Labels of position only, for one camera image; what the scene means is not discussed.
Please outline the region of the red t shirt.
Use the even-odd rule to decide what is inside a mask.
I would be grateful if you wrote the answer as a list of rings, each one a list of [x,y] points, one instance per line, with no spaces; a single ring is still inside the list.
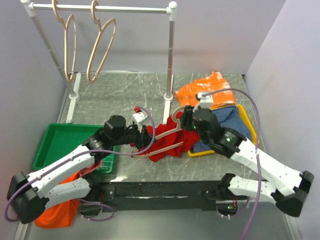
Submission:
[[[180,123],[179,117],[182,115],[182,111],[170,115],[166,124],[161,123],[155,129],[149,125],[147,130],[150,134],[155,132],[155,141],[149,150],[133,157],[149,158],[153,162],[158,162],[167,155],[179,157],[182,153],[189,151],[200,137],[195,131],[177,128]]]

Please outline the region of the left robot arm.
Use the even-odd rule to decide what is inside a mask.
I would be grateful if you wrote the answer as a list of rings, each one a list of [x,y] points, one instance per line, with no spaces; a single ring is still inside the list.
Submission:
[[[133,123],[127,127],[123,116],[113,115],[103,127],[56,162],[27,175],[21,171],[16,173],[6,196],[5,219],[28,224],[45,210],[66,201],[96,200],[100,189],[86,178],[70,183],[62,181],[114,153],[115,146],[135,144],[141,154],[149,150],[155,140],[155,134],[149,133],[145,125]]]

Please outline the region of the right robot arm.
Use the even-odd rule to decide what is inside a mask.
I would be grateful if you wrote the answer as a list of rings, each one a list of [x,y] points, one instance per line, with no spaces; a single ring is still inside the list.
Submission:
[[[195,132],[214,152],[248,167],[260,177],[252,180],[226,173],[213,192],[217,199],[259,196],[291,217],[301,215],[315,178],[311,172],[284,165],[256,148],[243,134],[222,127],[208,108],[186,106],[179,119],[184,130]]]

